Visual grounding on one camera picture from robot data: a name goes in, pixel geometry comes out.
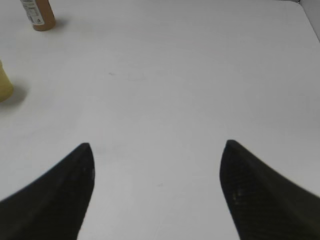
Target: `yellow cup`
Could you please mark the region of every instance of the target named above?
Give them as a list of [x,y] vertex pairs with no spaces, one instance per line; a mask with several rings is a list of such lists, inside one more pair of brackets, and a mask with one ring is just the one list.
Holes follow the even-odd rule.
[[0,60],[0,102],[9,98],[14,92],[14,86],[12,86],[7,74],[5,73],[2,62]]

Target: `yellow container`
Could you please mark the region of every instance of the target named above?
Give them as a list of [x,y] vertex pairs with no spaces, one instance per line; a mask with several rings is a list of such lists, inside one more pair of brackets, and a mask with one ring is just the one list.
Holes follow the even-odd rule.
[[11,82],[9,81],[0,60],[0,102],[9,98],[13,92],[14,86],[12,86]]

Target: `orange bottle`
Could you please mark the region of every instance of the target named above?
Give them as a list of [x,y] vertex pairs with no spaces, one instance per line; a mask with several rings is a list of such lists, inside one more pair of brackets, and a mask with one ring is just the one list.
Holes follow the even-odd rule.
[[21,0],[32,26],[37,31],[47,31],[56,25],[49,0]]
[[8,99],[12,95],[13,91],[14,86],[12,86],[11,82],[9,81],[0,60],[0,102]]

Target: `bottle label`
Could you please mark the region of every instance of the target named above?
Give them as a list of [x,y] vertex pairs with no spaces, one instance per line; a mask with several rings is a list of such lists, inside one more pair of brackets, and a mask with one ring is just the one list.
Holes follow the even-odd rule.
[[26,11],[30,22],[33,25],[40,26],[44,25],[45,21],[41,16],[36,0],[21,0],[21,3]]

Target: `white tabletop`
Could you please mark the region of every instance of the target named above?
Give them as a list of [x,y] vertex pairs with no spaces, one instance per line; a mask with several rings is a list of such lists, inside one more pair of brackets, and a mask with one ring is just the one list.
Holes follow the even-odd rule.
[[272,0],[52,0],[57,27],[0,7],[0,199],[91,144],[79,240],[239,239],[227,139],[320,195],[320,44]]

